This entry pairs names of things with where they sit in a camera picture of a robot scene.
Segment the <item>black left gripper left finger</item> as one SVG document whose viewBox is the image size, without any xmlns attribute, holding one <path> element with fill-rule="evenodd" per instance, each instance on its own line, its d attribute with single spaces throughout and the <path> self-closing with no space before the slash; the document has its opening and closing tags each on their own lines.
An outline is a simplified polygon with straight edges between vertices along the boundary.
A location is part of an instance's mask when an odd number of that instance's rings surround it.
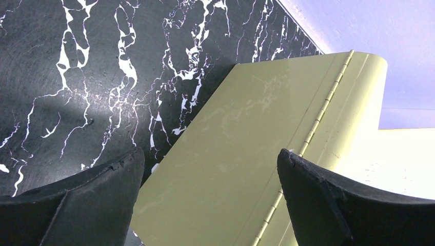
<svg viewBox="0 0 435 246">
<path fill-rule="evenodd" d="M 144 152 L 18 196 L 1 197 L 1 245 L 124 245 L 142 185 Z"/>
</svg>

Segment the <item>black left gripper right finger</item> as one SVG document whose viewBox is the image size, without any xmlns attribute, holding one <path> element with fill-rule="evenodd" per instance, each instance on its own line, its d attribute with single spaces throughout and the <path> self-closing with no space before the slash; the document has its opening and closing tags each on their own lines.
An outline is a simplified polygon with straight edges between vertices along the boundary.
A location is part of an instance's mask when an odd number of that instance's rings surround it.
<svg viewBox="0 0 435 246">
<path fill-rule="evenodd" d="M 299 245 L 434 245 L 434 201 L 377 189 L 282 149 L 277 171 Z"/>
</svg>

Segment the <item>olive green drawer box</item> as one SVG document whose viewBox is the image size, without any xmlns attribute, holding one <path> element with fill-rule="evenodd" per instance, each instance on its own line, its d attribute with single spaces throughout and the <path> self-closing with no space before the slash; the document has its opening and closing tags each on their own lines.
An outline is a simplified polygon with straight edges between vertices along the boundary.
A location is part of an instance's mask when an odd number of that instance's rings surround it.
<svg viewBox="0 0 435 246">
<path fill-rule="evenodd" d="M 387 61 L 342 53 L 238 64 L 140 189 L 145 245 L 299 245 L 282 149 L 340 174 L 378 149 Z"/>
</svg>

